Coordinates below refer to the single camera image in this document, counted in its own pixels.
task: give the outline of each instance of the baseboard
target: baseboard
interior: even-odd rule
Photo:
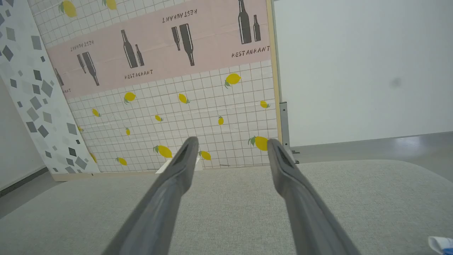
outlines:
[[[24,185],[25,183],[33,180],[34,178],[48,172],[48,169],[45,165],[40,166],[36,170],[32,171],[31,173],[19,178],[18,180],[4,186],[0,190],[0,197],[12,192],[13,190],[19,188],[20,186]]]
[[[103,172],[103,173],[67,173],[67,174],[51,174],[54,181],[73,181],[88,178],[100,178],[111,176],[132,176],[155,174],[155,172]]]

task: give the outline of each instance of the wooden frame edge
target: wooden frame edge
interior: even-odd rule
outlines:
[[[277,48],[275,44],[275,29],[274,29],[274,15],[272,11],[272,1],[266,0],[267,7],[267,24],[269,27],[269,43],[270,43],[270,62],[272,66],[272,79],[274,81],[274,95],[275,95],[275,110],[277,115],[277,132],[279,141],[282,143],[282,124],[280,118],[280,84],[279,72],[277,63]]]

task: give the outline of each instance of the blue and white object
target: blue and white object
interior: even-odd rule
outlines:
[[[453,255],[453,239],[445,237],[430,236],[428,237],[428,244],[439,254]]]

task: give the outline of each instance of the white paper piece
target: white paper piece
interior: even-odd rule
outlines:
[[[198,164],[198,161],[200,161],[200,158],[197,157],[197,161],[195,162],[195,171],[201,171],[203,170],[203,167],[201,166],[201,163]],[[156,173],[162,173],[166,168],[167,166],[170,164],[171,162],[171,159],[167,160],[160,168],[159,170],[157,170]]]
[[[428,237],[428,244],[439,254],[444,254],[445,249],[453,248],[453,239],[445,237],[430,236]]]

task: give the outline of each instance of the green leaf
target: green leaf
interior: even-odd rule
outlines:
[[[255,138],[256,137],[252,137],[252,138],[249,139],[250,144],[255,145]]]

